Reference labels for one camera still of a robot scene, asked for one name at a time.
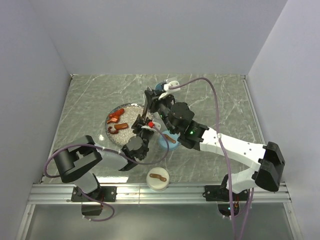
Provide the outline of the white lid brown handle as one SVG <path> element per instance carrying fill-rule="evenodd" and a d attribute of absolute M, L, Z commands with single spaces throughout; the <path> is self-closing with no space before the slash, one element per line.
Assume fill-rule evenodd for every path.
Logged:
<path fill-rule="evenodd" d="M 170 175 L 166 169 L 154 167 L 148 172 L 146 183 L 154 191 L 163 191 L 170 184 Z"/>

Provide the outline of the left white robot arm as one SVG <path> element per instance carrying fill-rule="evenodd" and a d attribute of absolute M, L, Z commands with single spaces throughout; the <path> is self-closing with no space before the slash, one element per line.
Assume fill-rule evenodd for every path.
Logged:
<path fill-rule="evenodd" d="M 96 201 L 102 192 L 97 177 L 90 170 L 100 162 L 106 161 L 110 168 L 125 172 L 144 160 L 149 151 L 148 145 L 153 135 L 145 128 L 152 120 L 147 118 L 148 104 L 144 104 L 142 114 L 133 124 L 133 133 L 128 142 L 119 150 L 106 149 L 85 135 L 69 145 L 56 150 L 48 159 L 54 160 L 59 177 L 63 183 L 73 183 L 89 201 Z"/>

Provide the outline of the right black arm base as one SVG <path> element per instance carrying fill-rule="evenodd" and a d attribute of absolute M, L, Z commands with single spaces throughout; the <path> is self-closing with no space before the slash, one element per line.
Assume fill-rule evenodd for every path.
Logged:
<path fill-rule="evenodd" d="M 230 198 L 229 190 L 222 188 L 218 185 L 205 185 L 204 192 L 202 196 L 207 202 L 220 202 L 218 204 L 218 211 L 222 214 L 223 217 L 231 216 L 231 207 L 230 207 Z M 239 215 L 243 209 L 240 207 L 241 201 L 246 201 L 245 206 L 247 206 L 250 199 L 250 190 L 244 190 L 240 193 L 232 193 L 232 202 L 233 202 L 233 212 L 234 215 Z"/>

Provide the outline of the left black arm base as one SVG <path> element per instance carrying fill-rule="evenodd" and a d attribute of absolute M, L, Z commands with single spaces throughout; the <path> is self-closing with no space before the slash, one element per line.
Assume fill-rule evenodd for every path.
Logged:
<path fill-rule="evenodd" d="M 102 213 L 104 206 L 102 203 L 113 203 L 117 197 L 116 186 L 100 186 L 91 193 L 87 193 L 87 198 L 78 187 L 74 187 L 70 201 L 81 203 L 81 213 L 85 217 L 98 217 Z"/>

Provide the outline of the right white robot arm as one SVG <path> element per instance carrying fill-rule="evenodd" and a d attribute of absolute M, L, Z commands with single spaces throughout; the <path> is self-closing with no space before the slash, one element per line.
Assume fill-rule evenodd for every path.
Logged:
<path fill-rule="evenodd" d="M 147 109 L 158 113 L 171 134 L 177 134 L 177 141 L 187 149 L 227 155 L 248 168 L 227 177 L 228 182 L 220 187 L 220 194 L 226 200 L 233 199 L 240 192 L 259 187 L 277 192 L 285 167 L 280 147 L 274 142 L 266 145 L 251 143 L 225 134 L 217 133 L 211 127 L 193 120 L 194 112 L 185 102 L 176 102 L 173 95 L 165 91 L 146 89 L 144 91 Z"/>

